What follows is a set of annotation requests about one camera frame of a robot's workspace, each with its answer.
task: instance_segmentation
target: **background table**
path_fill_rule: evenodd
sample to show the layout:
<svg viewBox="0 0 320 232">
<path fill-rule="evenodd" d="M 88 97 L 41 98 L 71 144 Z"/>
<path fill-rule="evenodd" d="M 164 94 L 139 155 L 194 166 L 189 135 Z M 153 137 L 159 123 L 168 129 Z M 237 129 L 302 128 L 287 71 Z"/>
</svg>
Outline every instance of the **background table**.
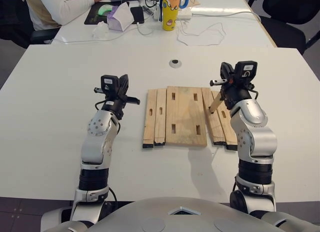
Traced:
<svg viewBox="0 0 320 232">
<path fill-rule="evenodd" d="M 113 144 L 109 184 L 120 201 L 181 196 L 226 203 L 238 156 L 221 146 L 142 149 L 148 89 L 208 87 L 221 62 L 254 60 L 258 101 L 278 138 L 273 180 L 278 202 L 320 200 L 320 84 L 295 49 L 33 45 L 0 90 L 0 197 L 72 200 L 81 146 L 103 74 L 128 74 L 121 131 Z M 142 51 L 152 49 L 141 45 Z M 182 66 L 171 68 L 179 59 Z"/>
<path fill-rule="evenodd" d="M 240 11 L 251 11 L 245 0 L 198 0 L 201 4 L 192 8 L 194 13 L 201 13 L 207 15 L 229 15 Z M 130 6 L 138 6 L 137 1 L 131 1 Z M 88 12 L 82 14 L 75 20 L 64 25 L 59 30 L 55 39 L 64 42 L 74 41 L 89 41 L 93 39 L 92 31 L 96 25 L 85 25 L 84 22 Z M 213 25 L 215 23 L 222 23 L 226 32 L 224 40 L 221 45 L 228 46 L 245 46 L 245 47 L 274 47 L 272 40 L 268 33 L 265 32 L 263 26 L 252 14 L 237 14 L 232 17 L 199 17 L 193 16 L 192 20 L 197 20 L 202 25 Z M 131 25 L 127 30 L 136 28 L 136 25 Z M 137 29 L 127 32 L 124 36 L 104 43 L 113 45 L 136 45 L 141 43 L 154 45 L 157 47 L 166 44 L 175 44 L 177 46 L 185 47 L 184 44 L 177 41 L 177 29 L 174 31 L 164 31 L 160 22 L 154 21 L 152 18 L 147 20 L 144 25 L 141 25 L 141 30 L 144 33 L 153 31 L 152 35 L 143 36 Z M 110 37 L 115 38 L 120 35 L 118 31 L 109 31 Z"/>
</svg>

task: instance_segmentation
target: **cartoon print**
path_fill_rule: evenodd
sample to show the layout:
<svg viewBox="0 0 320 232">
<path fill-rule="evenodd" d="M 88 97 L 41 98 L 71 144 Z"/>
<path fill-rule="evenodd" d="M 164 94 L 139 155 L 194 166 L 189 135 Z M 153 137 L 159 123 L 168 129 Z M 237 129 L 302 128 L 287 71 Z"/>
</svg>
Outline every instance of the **cartoon print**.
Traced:
<svg viewBox="0 0 320 232">
<path fill-rule="evenodd" d="M 167 25 L 167 26 L 171 26 L 171 25 L 172 25 L 172 19 L 169 19 L 169 20 L 166 22 L 166 25 Z"/>
<path fill-rule="evenodd" d="M 179 8 L 180 0 L 166 0 L 166 1 L 172 11 L 177 10 Z"/>
</svg>

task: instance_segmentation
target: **wooden board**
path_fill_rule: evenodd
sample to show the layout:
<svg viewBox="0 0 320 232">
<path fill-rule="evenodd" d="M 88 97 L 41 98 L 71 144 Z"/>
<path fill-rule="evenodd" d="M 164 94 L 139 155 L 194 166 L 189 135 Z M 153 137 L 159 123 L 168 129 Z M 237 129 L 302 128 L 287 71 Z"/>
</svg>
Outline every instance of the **wooden board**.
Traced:
<svg viewBox="0 0 320 232">
<path fill-rule="evenodd" d="M 218 112 L 211 113 L 209 106 L 214 102 L 210 88 L 202 88 L 203 109 L 206 118 L 206 125 L 209 131 L 210 138 L 214 145 L 226 145 L 224 131 L 222 129 Z"/>
<path fill-rule="evenodd" d="M 201 88 L 169 86 L 166 90 L 166 144 L 205 147 L 205 126 Z"/>
<path fill-rule="evenodd" d="M 213 98 L 216 98 L 219 92 L 212 91 Z M 236 151 L 238 149 L 238 143 L 237 143 L 237 137 L 230 125 L 230 112 L 227 110 L 227 107 L 225 103 L 221 103 L 219 107 L 217 108 L 217 114 L 219 117 L 219 120 L 221 122 L 225 142 L 226 142 L 226 148 L 228 150 L 234 150 Z"/>
<path fill-rule="evenodd" d="M 214 100 L 212 101 L 212 103 L 209 105 L 210 113 L 213 114 L 214 112 L 216 112 L 217 108 L 220 106 L 222 102 L 223 100 L 221 100 L 221 93 L 219 92 L 217 96 L 214 98 Z"/>
<path fill-rule="evenodd" d="M 164 146 L 166 142 L 166 103 L 167 89 L 159 88 L 156 92 L 156 111 L 154 127 L 155 146 Z"/>
<path fill-rule="evenodd" d="M 146 101 L 146 113 L 142 148 L 152 148 L 155 140 L 157 90 L 149 89 Z"/>
</svg>

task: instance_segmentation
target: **yellow water bottle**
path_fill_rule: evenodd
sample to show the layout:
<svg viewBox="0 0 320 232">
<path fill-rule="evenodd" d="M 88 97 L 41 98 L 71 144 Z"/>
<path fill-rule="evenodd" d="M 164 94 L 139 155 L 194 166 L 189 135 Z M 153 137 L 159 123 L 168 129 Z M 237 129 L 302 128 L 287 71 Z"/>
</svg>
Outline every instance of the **yellow water bottle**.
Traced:
<svg viewBox="0 0 320 232">
<path fill-rule="evenodd" d="M 189 0 L 185 0 L 184 5 L 181 5 L 181 0 L 163 0 L 162 2 L 162 28 L 165 31 L 173 31 L 176 26 L 178 9 L 187 7 Z"/>
</svg>

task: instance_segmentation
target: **white cable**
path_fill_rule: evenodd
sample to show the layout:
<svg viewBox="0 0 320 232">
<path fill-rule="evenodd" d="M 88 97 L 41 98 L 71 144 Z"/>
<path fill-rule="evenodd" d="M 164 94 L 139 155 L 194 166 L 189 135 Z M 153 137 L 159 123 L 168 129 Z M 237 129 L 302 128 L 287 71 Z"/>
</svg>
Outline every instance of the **white cable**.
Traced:
<svg viewBox="0 0 320 232">
<path fill-rule="evenodd" d="M 259 15 L 257 15 L 255 12 L 251 11 L 240 11 L 237 13 L 231 13 L 231 14 L 205 14 L 205 13 L 197 13 L 197 12 L 192 12 L 193 16 L 207 16 L 207 17 L 229 17 L 229 16 L 234 16 L 238 14 L 252 14 L 257 17 L 257 19 L 261 22 L 261 18 Z"/>
<path fill-rule="evenodd" d="M 138 29 L 139 33 L 140 33 L 141 35 L 143 35 L 143 36 L 151 35 L 151 34 L 154 32 L 154 30 L 151 30 L 151 32 L 149 32 L 149 33 L 142 33 L 141 30 L 140 30 L 140 28 L 139 28 L 139 22 L 136 23 L 136 28 Z"/>
<path fill-rule="evenodd" d="M 208 29 L 210 29 L 211 27 L 213 27 L 213 26 L 215 26 L 215 25 L 221 25 L 221 30 L 223 31 L 224 35 L 223 35 L 219 30 L 217 30 L 217 29 L 215 29 L 215 31 L 218 31 L 222 36 L 227 35 L 227 33 L 226 33 L 225 30 L 224 30 L 224 26 L 223 26 L 223 24 L 222 24 L 221 22 L 214 23 L 214 24 L 210 25 L 209 27 L 207 27 L 206 29 L 204 29 L 203 31 L 201 31 L 199 34 L 187 33 L 187 32 L 185 32 L 181 20 L 180 20 L 180 23 L 181 23 L 182 32 L 183 32 L 183 34 L 184 34 L 185 36 L 200 36 L 202 33 L 204 33 L 205 31 L 207 31 Z"/>
<path fill-rule="evenodd" d="M 183 26 L 181 20 L 180 20 L 180 23 L 181 23 L 181 30 L 180 30 L 180 28 L 178 28 L 178 33 L 177 33 L 177 38 L 176 38 L 176 40 L 179 41 L 180 43 L 185 44 L 186 46 L 189 46 L 188 43 L 186 43 L 186 42 L 184 42 L 184 41 L 182 41 L 182 40 L 179 39 L 179 33 L 181 33 L 181 34 L 184 35 L 184 36 L 200 36 L 201 34 L 203 34 L 205 31 L 207 31 L 207 30 L 210 29 L 211 27 L 220 24 L 220 25 L 221 25 L 221 30 L 223 31 L 224 34 L 222 34 L 222 33 L 220 32 L 220 30 L 218 30 L 218 29 L 215 29 L 214 31 L 218 31 L 218 32 L 219 32 L 219 34 L 221 35 L 221 40 L 220 40 L 218 43 L 206 44 L 206 45 L 204 45 L 204 46 L 218 46 L 218 45 L 221 44 L 221 42 L 225 39 L 225 36 L 227 35 L 227 33 L 226 33 L 225 30 L 224 30 L 224 26 L 223 26 L 223 24 L 222 24 L 221 22 L 214 23 L 214 24 L 210 25 L 209 27 L 207 27 L 206 29 L 204 29 L 203 31 L 201 31 L 199 34 L 187 33 L 187 32 L 185 32 L 184 26 Z"/>
<path fill-rule="evenodd" d="M 100 41 L 100 42 L 103 42 L 103 41 L 114 41 L 114 40 L 124 36 L 129 31 L 133 31 L 133 30 L 136 30 L 136 29 L 137 28 L 128 29 L 125 32 L 123 32 L 122 34 L 120 34 L 119 36 L 111 38 L 111 39 L 91 39 L 91 40 L 62 41 L 62 40 L 60 40 L 58 38 L 54 38 L 52 41 L 59 41 L 59 42 L 64 43 L 64 44 L 67 44 L 67 43 L 81 43 L 81 42 L 97 42 L 97 41 Z"/>
</svg>

